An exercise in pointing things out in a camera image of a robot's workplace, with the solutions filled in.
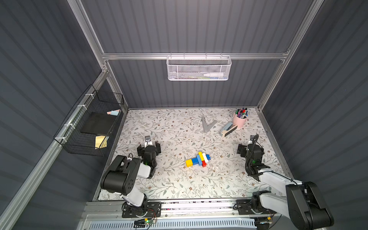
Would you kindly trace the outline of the small yellow lego brick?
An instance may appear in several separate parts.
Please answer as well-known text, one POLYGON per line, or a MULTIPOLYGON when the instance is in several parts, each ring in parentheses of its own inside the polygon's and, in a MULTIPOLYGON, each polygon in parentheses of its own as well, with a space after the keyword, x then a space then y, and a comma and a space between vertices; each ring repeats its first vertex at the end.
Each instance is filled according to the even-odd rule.
POLYGON ((186 167, 191 167, 191 166, 193 166, 192 159, 186 160, 186 167))

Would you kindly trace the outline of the long light blue lego brick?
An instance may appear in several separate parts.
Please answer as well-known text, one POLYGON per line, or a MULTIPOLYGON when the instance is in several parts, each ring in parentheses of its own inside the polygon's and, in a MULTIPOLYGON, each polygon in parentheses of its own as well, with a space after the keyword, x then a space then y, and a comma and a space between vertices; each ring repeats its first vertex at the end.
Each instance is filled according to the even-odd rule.
POLYGON ((196 156, 196 159, 197 159, 197 161, 198 161, 198 164, 199 164, 200 166, 202 166, 202 160, 201 160, 201 158, 200 158, 200 155, 197 155, 197 156, 196 156))

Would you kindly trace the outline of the yellow long lego brick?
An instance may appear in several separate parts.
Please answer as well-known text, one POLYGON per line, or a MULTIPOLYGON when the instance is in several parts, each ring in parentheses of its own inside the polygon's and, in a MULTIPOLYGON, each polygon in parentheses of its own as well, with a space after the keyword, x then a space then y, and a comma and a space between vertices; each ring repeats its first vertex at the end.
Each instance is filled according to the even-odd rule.
POLYGON ((203 157, 203 153, 202 152, 199 152, 198 155, 199 155, 201 161, 204 161, 205 160, 204 157, 203 157))

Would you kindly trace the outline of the white lego brick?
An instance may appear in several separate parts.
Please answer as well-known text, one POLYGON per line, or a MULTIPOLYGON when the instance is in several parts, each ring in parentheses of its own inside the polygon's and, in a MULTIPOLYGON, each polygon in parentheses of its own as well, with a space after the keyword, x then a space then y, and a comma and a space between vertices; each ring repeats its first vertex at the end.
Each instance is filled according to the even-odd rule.
POLYGON ((207 159, 207 157, 206 157, 206 154, 205 153, 203 153, 203 157, 204 157, 204 161, 206 162, 206 163, 208 163, 209 162, 209 160, 207 159))

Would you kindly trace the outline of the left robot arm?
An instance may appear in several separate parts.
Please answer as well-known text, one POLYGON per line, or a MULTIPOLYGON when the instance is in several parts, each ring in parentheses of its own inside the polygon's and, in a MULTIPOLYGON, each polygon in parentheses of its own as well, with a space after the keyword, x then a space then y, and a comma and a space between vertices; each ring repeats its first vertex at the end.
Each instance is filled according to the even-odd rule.
POLYGON ((156 171, 156 157, 161 153, 159 142, 146 139, 144 146, 137 147, 138 157, 117 156, 102 176, 100 187, 119 194, 128 205, 144 209, 147 196, 135 186, 136 179, 151 179, 156 171))

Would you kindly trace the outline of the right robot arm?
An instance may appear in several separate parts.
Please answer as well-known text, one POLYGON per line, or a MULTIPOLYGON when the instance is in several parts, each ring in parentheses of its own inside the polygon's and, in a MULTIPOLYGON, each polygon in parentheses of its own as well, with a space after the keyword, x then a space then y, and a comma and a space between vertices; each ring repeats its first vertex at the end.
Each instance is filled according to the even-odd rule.
POLYGON ((299 230, 331 227, 334 218, 327 203, 313 182, 302 182, 273 171, 262 163, 264 149, 254 141, 238 145, 237 154, 245 158, 246 174, 276 189, 281 195, 262 190, 253 192, 249 202, 237 201, 237 209, 249 206, 255 214, 274 211, 291 220, 299 230))

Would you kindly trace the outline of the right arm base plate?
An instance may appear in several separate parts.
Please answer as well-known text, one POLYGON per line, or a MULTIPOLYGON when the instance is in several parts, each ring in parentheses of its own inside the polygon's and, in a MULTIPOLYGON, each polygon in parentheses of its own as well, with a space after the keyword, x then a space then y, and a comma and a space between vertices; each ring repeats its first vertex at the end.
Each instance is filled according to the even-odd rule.
POLYGON ((275 215, 276 212, 270 209, 266 209, 259 204, 256 204, 251 199, 237 199, 235 201, 234 206, 232 207, 234 210, 238 211, 239 215, 275 215))

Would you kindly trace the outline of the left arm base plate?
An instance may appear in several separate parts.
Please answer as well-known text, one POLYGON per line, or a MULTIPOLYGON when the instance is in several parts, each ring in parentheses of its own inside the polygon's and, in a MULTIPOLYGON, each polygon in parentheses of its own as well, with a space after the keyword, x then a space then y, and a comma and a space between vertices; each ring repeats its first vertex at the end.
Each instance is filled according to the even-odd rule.
POLYGON ((161 216, 161 202, 143 202, 140 207, 125 202, 122 206, 122 218, 153 218, 161 216))

